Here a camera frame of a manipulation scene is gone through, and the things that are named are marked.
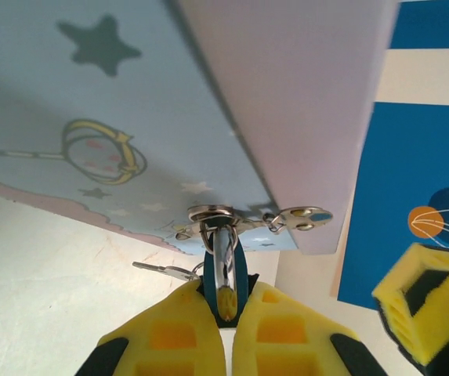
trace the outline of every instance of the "star print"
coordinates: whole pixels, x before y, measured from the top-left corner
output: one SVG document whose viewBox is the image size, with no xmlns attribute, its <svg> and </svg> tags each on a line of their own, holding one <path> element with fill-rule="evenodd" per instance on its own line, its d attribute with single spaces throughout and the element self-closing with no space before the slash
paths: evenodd
<svg viewBox="0 0 449 376">
<path fill-rule="evenodd" d="M 79 190 L 83 193 L 85 197 L 95 197 L 102 200 L 105 196 L 110 196 L 109 193 L 103 192 L 100 188 L 95 188 L 93 190 Z"/>
<path fill-rule="evenodd" d="M 111 215 L 116 215 L 118 217 L 126 217 L 128 215 L 130 215 L 130 213 L 128 211 L 126 211 L 125 209 L 115 209 L 115 210 L 110 210 L 109 213 Z"/>
<path fill-rule="evenodd" d="M 163 206 L 162 204 L 160 204 L 159 202 L 156 204 L 141 204 L 140 207 L 144 210 L 148 210 L 149 212 L 159 212 L 160 210 L 166 210 L 168 208 L 166 208 L 165 206 Z"/>
<path fill-rule="evenodd" d="M 75 63 L 95 64 L 110 77 L 118 74 L 118 64 L 122 60 L 141 56 L 138 49 L 126 45 L 119 38 L 118 22 L 112 16 L 104 16 L 91 28 L 77 27 L 67 22 L 59 22 L 57 27 L 78 46 L 72 56 Z"/>
<path fill-rule="evenodd" d="M 194 194 L 199 194 L 205 192 L 206 190 L 213 190 L 213 188 L 209 188 L 207 186 L 206 182 L 196 184 L 182 183 L 181 186 L 183 186 L 183 192 L 191 192 Z"/>
</svg>

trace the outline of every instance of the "yellow foam block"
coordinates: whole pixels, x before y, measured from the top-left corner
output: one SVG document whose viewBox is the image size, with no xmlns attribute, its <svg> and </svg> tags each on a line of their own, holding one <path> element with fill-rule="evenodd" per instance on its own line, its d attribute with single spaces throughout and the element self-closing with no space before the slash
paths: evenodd
<svg viewBox="0 0 449 376">
<path fill-rule="evenodd" d="M 210 308 L 191 281 L 98 345 L 127 338 L 114 376 L 224 376 L 224 348 Z"/>
<path fill-rule="evenodd" d="M 426 366 L 449 342 L 449 251 L 413 244 L 373 291 L 390 334 Z"/>
<path fill-rule="evenodd" d="M 257 282 L 237 326 L 233 376 L 350 376 L 331 343 L 349 329 Z"/>
</svg>

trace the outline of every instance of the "dark star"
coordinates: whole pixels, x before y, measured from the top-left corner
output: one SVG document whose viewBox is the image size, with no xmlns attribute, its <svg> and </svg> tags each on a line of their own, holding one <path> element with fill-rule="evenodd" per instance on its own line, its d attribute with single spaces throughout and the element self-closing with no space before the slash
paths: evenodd
<svg viewBox="0 0 449 376">
<path fill-rule="evenodd" d="M 118 22 L 112 16 L 104 16 L 92 28 L 77 27 L 67 22 L 59 22 L 57 27 L 78 46 L 72 56 L 75 63 L 95 64 L 110 77 L 118 74 L 118 64 L 122 60 L 141 56 L 138 49 L 126 45 L 119 38 Z"/>
<path fill-rule="evenodd" d="M 105 196 L 110 196 L 109 193 L 103 192 L 100 188 L 95 188 L 93 190 L 79 190 L 80 192 L 83 192 L 83 196 L 86 197 L 95 197 L 99 200 L 102 200 Z"/>
</svg>

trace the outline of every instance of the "orange circle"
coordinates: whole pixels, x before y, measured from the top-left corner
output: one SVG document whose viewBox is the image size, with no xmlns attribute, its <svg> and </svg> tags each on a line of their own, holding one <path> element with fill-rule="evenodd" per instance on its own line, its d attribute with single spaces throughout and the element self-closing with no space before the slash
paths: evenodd
<svg viewBox="0 0 449 376">
<path fill-rule="evenodd" d="M 444 218 L 430 206 L 418 206 L 412 209 L 408 223 L 411 232 L 422 239 L 435 237 L 444 229 Z"/>
</svg>

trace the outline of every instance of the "white star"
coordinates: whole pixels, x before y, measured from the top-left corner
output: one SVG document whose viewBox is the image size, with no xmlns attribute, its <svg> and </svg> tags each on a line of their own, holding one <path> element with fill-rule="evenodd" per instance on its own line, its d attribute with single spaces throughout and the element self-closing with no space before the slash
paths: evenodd
<svg viewBox="0 0 449 376">
<path fill-rule="evenodd" d="M 206 182 L 197 184 L 182 183 L 181 186 L 183 186 L 183 192 L 191 192 L 194 194 L 199 194 L 201 192 L 205 192 L 206 190 L 213 190 L 213 188 L 207 187 Z"/>
<path fill-rule="evenodd" d="M 117 215 L 118 217 L 126 217 L 127 215 L 130 215 L 130 213 L 125 209 L 109 210 L 109 213 L 111 215 Z"/>
<path fill-rule="evenodd" d="M 144 210 L 148 210 L 149 212 L 159 212 L 160 210 L 168 209 L 159 202 L 157 202 L 156 204 L 141 204 L 140 207 Z"/>
</svg>

